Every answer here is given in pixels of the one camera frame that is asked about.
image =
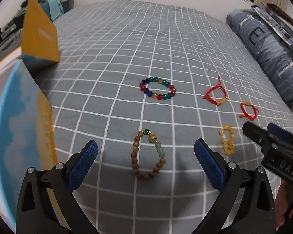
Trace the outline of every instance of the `beaded bracelet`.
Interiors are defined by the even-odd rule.
[[[227,142],[227,139],[225,137],[225,130],[228,130],[230,132],[230,140]],[[230,156],[234,153],[234,141],[233,139],[235,136],[235,131],[233,130],[232,126],[230,125],[224,125],[222,130],[219,130],[219,134],[222,136],[222,148],[225,150],[225,154],[227,156]]]
[[[253,117],[246,112],[244,106],[251,106],[252,107],[252,109],[254,111],[254,116]],[[244,113],[244,114],[239,115],[240,118],[245,117],[245,118],[247,118],[249,120],[254,120],[254,119],[257,118],[257,115],[259,114],[259,110],[252,103],[250,103],[250,102],[241,102],[240,107],[241,107],[242,112]]]
[[[150,91],[148,88],[145,87],[145,85],[152,82],[155,82],[155,83],[157,82],[159,84],[166,86],[167,88],[171,90],[171,92],[168,94],[162,95],[162,94],[157,94],[156,92]],[[149,78],[142,80],[139,86],[140,86],[140,90],[144,92],[148,97],[157,98],[158,100],[171,99],[176,94],[176,89],[173,84],[170,84],[170,82],[167,82],[166,80],[163,80],[162,78],[158,78],[158,77],[150,76]]]
[[[218,83],[211,87],[207,92],[206,94],[203,96],[203,98],[206,98],[209,102],[213,103],[214,105],[221,105],[223,103],[225,103],[227,100],[228,100],[228,93],[227,91],[225,90],[224,87],[222,87],[221,85],[221,81],[220,81],[220,76],[218,76]],[[213,100],[212,97],[209,95],[214,89],[217,89],[217,88],[220,88],[222,90],[222,92],[224,93],[224,97],[219,100],[218,102],[216,100]]]
[[[137,159],[137,152],[139,151],[139,141],[143,135],[149,135],[149,142],[155,144],[156,151],[160,157],[160,160],[157,162],[156,166],[153,168],[153,171],[150,173],[141,173],[139,172],[138,168],[138,159]],[[137,135],[134,138],[132,153],[131,153],[131,162],[132,162],[132,168],[133,173],[137,176],[138,179],[149,179],[155,177],[157,173],[160,171],[160,169],[163,167],[163,164],[165,163],[165,152],[162,148],[162,144],[157,140],[157,136],[153,134],[149,129],[145,129],[143,131],[139,131]]]

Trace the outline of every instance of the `bed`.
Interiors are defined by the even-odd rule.
[[[259,110],[254,121],[259,126],[273,122],[293,132],[293,111],[241,39],[202,12],[121,0],[72,9],[54,24],[61,61],[35,81],[52,105],[58,161],[90,139],[99,145],[74,196],[101,233],[192,233],[218,195],[194,156],[194,142],[203,138],[241,168],[260,165],[260,148],[241,130],[241,101]],[[202,97],[219,75],[229,100],[216,106]],[[139,83],[148,76],[174,84],[175,97],[159,101],[143,94]],[[165,92],[159,84],[149,86]],[[212,97],[221,99],[223,93],[216,89]],[[218,135],[226,124],[236,131],[229,157]],[[143,128],[157,134],[166,151],[166,164],[149,181],[131,172],[133,138]],[[150,170],[157,161],[154,146],[143,138],[140,168]],[[275,196],[280,178],[268,176]]]

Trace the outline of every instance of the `screw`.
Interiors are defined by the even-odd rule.
[[[260,173],[264,173],[265,172],[265,169],[261,166],[257,167],[257,170],[260,172]]]
[[[63,163],[57,163],[56,166],[55,166],[55,168],[57,170],[61,170],[63,167],[64,167],[64,164]]]
[[[28,170],[27,170],[27,172],[29,173],[29,174],[31,174],[31,173],[33,173],[34,172],[34,168],[33,167],[30,167],[30,168],[28,168]]]
[[[231,169],[235,169],[235,168],[237,168],[237,165],[236,165],[234,162],[230,162],[230,163],[228,164],[228,166],[229,166]]]

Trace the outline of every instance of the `blue textured pad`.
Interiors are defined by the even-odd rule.
[[[267,126],[268,133],[273,134],[274,136],[277,136],[280,140],[291,143],[292,141],[292,134],[280,127],[278,127],[274,123],[269,123]]]
[[[194,144],[194,153],[212,186],[223,192],[226,185],[225,174],[200,140],[197,140]]]
[[[80,188],[82,181],[87,175],[96,156],[98,155],[98,144],[93,141],[80,156],[74,167],[68,174],[67,189],[72,193]]]

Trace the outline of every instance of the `gray bed sheet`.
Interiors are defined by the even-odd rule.
[[[255,122],[261,127],[274,122],[293,132],[293,112],[239,37],[202,12],[112,1],[74,8],[54,24],[61,61],[35,80],[52,105],[58,160],[65,162],[90,139],[99,145],[74,196],[101,233],[192,233],[218,195],[194,156],[195,140],[203,138],[241,168],[260,165],[260,148],[242,134],[241,101],[259,109]],[[229,93],[221,106],[202,99],[218,75]],[[173,83],[176,96],[147,97],[138,86],[148,76]],[[156,83],[149,88],[167,89]],[[215,90],[212,96],[223,94]],[[235,153],[229,157],[218,135],[225,124],[236,131]],[[166,151],[166,164],[149,181],[131,173],[133,138],[143,128],[157,134]],[[142,142],[140,168],[151,170],[158,155],[146,138]],[[280,178],[267,173],[275,196]]]

